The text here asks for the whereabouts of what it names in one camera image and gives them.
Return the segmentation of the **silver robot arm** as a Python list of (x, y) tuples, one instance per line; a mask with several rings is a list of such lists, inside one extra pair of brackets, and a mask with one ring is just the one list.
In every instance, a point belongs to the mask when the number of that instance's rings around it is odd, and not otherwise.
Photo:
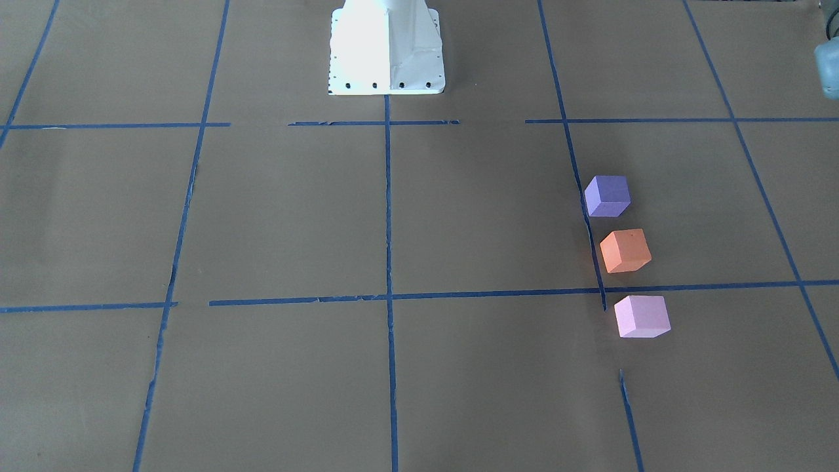
[(838, 1), (819, 1), (826, 42), (816, 46), (815, 63), (822, 93), (838, 100)]

